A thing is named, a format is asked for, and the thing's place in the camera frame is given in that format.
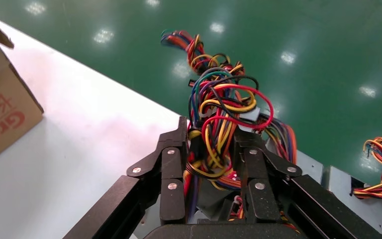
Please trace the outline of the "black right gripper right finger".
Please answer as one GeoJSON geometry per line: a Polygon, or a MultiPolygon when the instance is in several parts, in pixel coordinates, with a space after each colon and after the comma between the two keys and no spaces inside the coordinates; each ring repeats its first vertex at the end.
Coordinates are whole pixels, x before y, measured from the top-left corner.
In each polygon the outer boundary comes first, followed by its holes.
{"type": "Polygon", "coordinates": [[[295,164],[237,130],[233,167],[241,180],[247,239],[382,239],[378,232],[295,164]]]}

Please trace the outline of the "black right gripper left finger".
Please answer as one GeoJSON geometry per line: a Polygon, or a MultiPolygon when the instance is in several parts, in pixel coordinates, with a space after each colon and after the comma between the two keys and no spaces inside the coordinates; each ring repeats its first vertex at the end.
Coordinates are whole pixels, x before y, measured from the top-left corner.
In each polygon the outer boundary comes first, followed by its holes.
{"type": "Polygon", "coordinates": [[[130,166],[65,235],[67,239],[128,239],[147,208],[160,200],[160,222],[186,221],[183,171],[187,119],[159,136],[156,149],[130,166]]]}

